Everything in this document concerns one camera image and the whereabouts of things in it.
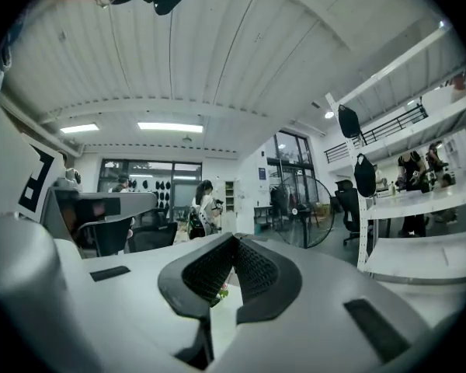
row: backpack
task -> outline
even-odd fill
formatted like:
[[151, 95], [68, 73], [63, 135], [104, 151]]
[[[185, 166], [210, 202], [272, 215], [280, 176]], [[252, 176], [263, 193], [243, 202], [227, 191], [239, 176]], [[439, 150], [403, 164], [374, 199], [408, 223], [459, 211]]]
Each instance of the backpack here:
[[339, 124], [345, 138], [355, 138], [361, 134], [357, 114], [344, 105], [339, 106]]
[[362, 153], [357, 155], [356, 168], [354, 169], [357, 190], [363, 197], [371, 197], [376, 192], [374, 167]]

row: black industrial fan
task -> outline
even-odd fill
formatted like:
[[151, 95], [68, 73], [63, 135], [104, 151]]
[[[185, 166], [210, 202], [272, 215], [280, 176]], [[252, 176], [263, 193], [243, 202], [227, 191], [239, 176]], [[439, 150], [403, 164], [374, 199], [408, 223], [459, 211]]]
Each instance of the black industrial fan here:
[[335, 220], [330, 194], [316, 178], [296, 175], [272, 191], [273, 227], [292, 246], [308, 249], [325, 240]]

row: fluorescent light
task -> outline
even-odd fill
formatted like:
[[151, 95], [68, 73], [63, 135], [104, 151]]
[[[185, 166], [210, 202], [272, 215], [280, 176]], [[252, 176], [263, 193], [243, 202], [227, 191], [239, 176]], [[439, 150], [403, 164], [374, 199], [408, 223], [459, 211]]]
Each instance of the fluorescent light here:
[[138, 126], [142, 130], [186, 131], [188, 133], [201, 133], [203, 130], [203, 126], [176, 123], [138, 123]]
[[196, 180], [196, 177], [191, 176], [174, 176], [174, 180]]
[[69, 134], [69, 133], [79, 133], [81, 131], [94, 131], [98, 129], [99, 128], [96, 126], [96, 124], [83, 124], [82, 126], [61, 128], [61, 131], [64, 134]]

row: railing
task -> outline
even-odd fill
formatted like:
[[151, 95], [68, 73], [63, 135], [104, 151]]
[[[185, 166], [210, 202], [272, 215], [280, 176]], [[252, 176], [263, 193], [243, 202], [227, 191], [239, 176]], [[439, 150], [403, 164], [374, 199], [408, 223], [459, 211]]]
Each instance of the railing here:
[[[366, 131], [362, 134], [361, 138], [365, 145], [373, 144], [373, 142], [395, 134], [400, 130], [405, 129], [410, 124], [417, 123], [423, 119], [426, 119], [427, 117], [428, 113], [426, 113], [423, 105], [418, 104], [415, 108], [409, 110], [408, 112], [405, 112], [402, 115], [399, 115], [396, 118], [381, 124], [380, 126]], [[360, 147], [359, 138], [354, 138], [353, 143], [355, 148]], [[325, 155], [328, 163], [332, 163], [349, 156], [349, 151], [347, 151], [347, 147], [345, 143], [343, 143], [328, 149], [325, 151]]]

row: dark hair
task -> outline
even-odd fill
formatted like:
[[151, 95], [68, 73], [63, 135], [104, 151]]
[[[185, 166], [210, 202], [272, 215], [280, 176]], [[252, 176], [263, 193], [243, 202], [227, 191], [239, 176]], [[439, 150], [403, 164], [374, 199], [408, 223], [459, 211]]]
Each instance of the dark hair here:
[[120, 174], [119, 177], [117, 177], [117, 182], [118, 183], [125, 183], [126, 181], [129, 181], [130, 177], [127, 174]]
[[202, 181], [195, 191], [195, 203], [200, 205], [202, 201], [202, 196], [206, 190], [212, 190], [212, 182], [210, 180]]
[[449, 185], [452, 185], [452, 177], [450, 176], [450, 174], [444, 174], [442, 180], [448, 183]]
[[62, 158], [64, 160], [64, 165], [68, 162], [68, 154], [65, 153], [64, 151], [57, 151], [62, 155]]

